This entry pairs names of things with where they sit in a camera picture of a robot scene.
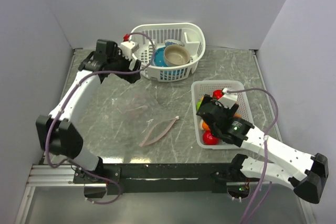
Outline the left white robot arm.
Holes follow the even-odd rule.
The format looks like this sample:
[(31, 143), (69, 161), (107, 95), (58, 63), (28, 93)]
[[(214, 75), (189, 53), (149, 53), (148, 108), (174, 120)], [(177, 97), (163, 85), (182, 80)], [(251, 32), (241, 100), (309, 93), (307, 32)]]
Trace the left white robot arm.
[(60, 103), (48, 114), (40, 115), (36, 128), (41, 148), (50, 155), (61, 155), (86, 170), (85, 176), (98, 183), (104, 177), (102, 160), (83, 145), (83, 138), (75, 125), (86, 109), (91, 96), (109, 74), (114, 73), (129, 83), (140, 79), (141, 61), (133, 59), (139, 48), (137, 42), (99, 39), (92, 51), (79, 65), (69, 90)]

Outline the orange green fake mango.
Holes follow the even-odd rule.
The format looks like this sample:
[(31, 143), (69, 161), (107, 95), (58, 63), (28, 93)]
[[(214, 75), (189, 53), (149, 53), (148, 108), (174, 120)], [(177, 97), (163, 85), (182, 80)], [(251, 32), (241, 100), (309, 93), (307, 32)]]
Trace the orange green fake mango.
[(199, 123), (200, 125), (200, 129), (202, 130), (202, 131), (210, 131), (210, 128), (209, 128), (209, 126), (204, 122), (204, 120), (203, 119), (201, 119), (201, 121), (200, 121), (200, 123)]

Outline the red fake bell pepper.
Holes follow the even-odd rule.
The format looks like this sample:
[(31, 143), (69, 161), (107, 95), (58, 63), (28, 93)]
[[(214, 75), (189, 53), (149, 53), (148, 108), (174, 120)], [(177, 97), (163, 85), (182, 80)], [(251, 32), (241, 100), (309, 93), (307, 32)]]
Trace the red fake bell pepper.
[(213, 99), (216, 99), (216, 100), (219, 100), (222, 96), (223, 96), (223, 92), (221, 89), (217, 89), (215, 90), (213, 93), (212, 93), (212, 98)]

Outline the red fake fruit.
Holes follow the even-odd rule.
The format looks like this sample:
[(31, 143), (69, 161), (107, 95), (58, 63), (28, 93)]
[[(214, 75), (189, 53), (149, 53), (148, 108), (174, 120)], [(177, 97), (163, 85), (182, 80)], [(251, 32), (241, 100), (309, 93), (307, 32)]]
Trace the red fake fruit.
[(214, 137), (210, 131), (205, 131), (202, 139), (205, 145), (217, 145), (219, 143), (219, 138)]

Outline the green fake fruit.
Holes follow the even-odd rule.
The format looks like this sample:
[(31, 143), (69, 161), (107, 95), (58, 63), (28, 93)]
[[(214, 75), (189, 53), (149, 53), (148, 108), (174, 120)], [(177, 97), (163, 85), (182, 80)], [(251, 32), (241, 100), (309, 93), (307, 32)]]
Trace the green fake fruit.
[(198, 102), (197, 102), (197, 104), (196, 104), (196, 110), (197, 110), (197, 111), (199, 110), (201, 104), (202, 104), (202, 101), (198, 101)]

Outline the clear zip top bag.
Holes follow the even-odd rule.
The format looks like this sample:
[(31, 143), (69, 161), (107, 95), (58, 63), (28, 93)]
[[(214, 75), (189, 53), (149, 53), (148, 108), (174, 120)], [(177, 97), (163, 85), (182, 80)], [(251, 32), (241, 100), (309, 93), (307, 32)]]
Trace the clear zip top bag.
[(140, 147), (161, 140), (180, 119), (148, 93), (125, 93), (114, 102), (114, 114), (125, 126), (127, 136)]

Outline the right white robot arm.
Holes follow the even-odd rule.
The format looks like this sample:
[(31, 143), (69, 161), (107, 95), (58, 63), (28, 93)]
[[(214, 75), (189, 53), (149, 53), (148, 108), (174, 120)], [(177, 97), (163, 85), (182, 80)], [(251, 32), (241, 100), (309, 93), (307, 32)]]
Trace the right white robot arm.
[(250, 157), (237, 156), (229, 169), (235, 181), (265, 178), (292, 188), (301, 199), (318, 204), (329, 176), (326, 156), (298, 151), (270, 136), (252, 123), (235, 117), (236, 102), (223, 104), (210, 95), (202, 99), (196, 115), (209, 127), (211, 134), (226, 144), (252, 151), (269, 161), (264, 165)]

